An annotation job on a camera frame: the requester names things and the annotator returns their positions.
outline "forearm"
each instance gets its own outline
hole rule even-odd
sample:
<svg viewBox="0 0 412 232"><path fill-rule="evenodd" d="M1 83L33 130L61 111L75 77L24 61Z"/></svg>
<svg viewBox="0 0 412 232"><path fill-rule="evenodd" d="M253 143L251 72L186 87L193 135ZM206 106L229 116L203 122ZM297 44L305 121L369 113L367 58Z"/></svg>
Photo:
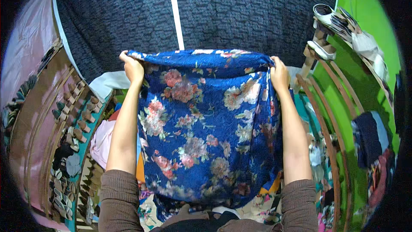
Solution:
<svg viewBox="0 0 412 232"><path fill-rule="evenodd" d="M137 108L141 83L131 83L113 129L106 171L119 169L136 175Z"/></svg>
<svg viewBox="0 0 412 232"><path fill-rule="evenodd" d="M283 173L285 184L312 179L306 132L288 90L278 93L282 110Z"/></svg>

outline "hanging clothes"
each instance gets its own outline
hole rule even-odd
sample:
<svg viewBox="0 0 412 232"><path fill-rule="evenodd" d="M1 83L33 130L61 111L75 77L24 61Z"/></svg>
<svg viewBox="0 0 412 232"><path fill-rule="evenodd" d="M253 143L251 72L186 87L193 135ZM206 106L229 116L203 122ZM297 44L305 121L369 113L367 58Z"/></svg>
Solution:
<svg viewBox="0 0 412 232"><path fill-rule="evenodd" d="M212 49L127 55L144 61L138 128L148 189L234 209L270 188L283 152L268 56Z"/></svg>

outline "hand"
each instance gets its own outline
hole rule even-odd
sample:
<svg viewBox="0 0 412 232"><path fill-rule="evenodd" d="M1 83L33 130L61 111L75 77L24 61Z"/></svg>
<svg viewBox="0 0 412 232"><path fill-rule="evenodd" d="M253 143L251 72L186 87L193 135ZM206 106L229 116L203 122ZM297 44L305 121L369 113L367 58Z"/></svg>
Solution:
<svg viewBox="0 0 412 232"><path fill-rule="evenodd" d="M142 85L145 70L138 60L127 56L126 53L127 50L124 50L119 55L120 60L124 62L126 76L132 84L138 83L139 85Z"/></svg>
<svg viewBox="0 0 412 232"><path fill-rule="evenodd" d="M284 93L289 89L289 71L278 57L270 58L275 61L275 67L270 68L270 80L273 88L278 94Z"/></svg>

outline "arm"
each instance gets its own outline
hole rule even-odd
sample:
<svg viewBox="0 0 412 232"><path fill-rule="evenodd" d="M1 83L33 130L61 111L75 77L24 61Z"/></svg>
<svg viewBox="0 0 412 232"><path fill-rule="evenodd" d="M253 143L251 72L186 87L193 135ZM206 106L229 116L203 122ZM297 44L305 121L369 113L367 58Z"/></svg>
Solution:
<svg viewBox="0 0 412 232"><path fill-rule="evenodd" d="M124 61L131 83L113 129L106 171L118 169L136 175L137 107L144 70L137 60L126 56L126 52L123 51L119 57Z"/></svg>
<svg viewBox="0 0 412 232"><path fill-rule="evenodd" d="M271 57L276 67L270 70L282 111L283 174L282 231L317 231L315 184L309 160L309 144L288 87L288 70L278 57Z"/></svg>
<svg viewBox="0 0 412 232"><path fill-rule="evenodd" d="M113 129L106 172L101 178L99 231L144 231L137 213L136 180L137 107L144 71L126 53L119 57L131 84Z"/></svg>
<svg viewBox="0 0 412 232"><path fill-rule="evenodd" d="M288 70L278 57L271 57L276 67L270 70L272 85L281 101L283 128L283 175L285 185L312 179L306 132L288 90Z"/></svg>

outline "teal shelf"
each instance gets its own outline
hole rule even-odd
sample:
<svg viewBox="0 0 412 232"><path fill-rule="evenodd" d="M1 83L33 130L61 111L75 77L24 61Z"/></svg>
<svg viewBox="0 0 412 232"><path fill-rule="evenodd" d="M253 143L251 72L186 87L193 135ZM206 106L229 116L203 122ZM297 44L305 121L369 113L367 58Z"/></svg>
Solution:
<svg viewBox="0 0 412 232"><path fill-rule="evenodd" d="M95 121L94 123L89 123L88 121L86 121L87 126L90 127L90 132L89 132L89 133L83 132L83 136L86 137L87 141L86 141L85 143L79 141L79 152L78 152L78 153L75 153L75 154L78 154L78 155L80 156L81 171L80 171L80 173L77 174L75 177L72 177L72 178L69 179L71 182L76 183L76 182L81 178L81 175L82 175L82 172L83 172L83 166L84 166L83 161L84 161L84 159L85 159L85 154L86 154L87 146L89 145L90 140L92 139L92 136L93 136L93 134L94 134L94 132L95 132L96 125L97 125L97 123L98 123L98 120L99 120L100 116L103 114L103 111L105 110L106 104L109 103L110 97L111 97L110 95L106 97L105 103L103 103L103 106L101 107L99 113L92 113L92 114L91 114L92 117L94 117L94 118L96 119L96 121ZM88 98L87 98L87 101L85 101L85 102L88 103L89 101L90 101L90 97L88 97ZM82 106L82 108L79 110L79 113L77 114L77 116L78 116L79 118L78 118L77 120L75 120L75 124L76 124L75 128L79 128L79 129L80 129L79 125L77 124L77 121L82 119L82 115L81 115L81 114L82 114L82 111L85 111L85 110L86 110L86 104L84 104L84 105ZM77 197L78 197L79 190L80 190L80 181L79 181L79 183L76 183L76 185L77 185L77 191L76 191L76 195L75 195L75 201L74 201L73 206L72 206L72 212L73 212L72 218L73 218L73 220L65 220L65 221L64 221L64 224L65 224L66 227L70 230L70 232L75 232L75 231L76 231L76 226L75 226L76 207L77 207Z"/></svg>

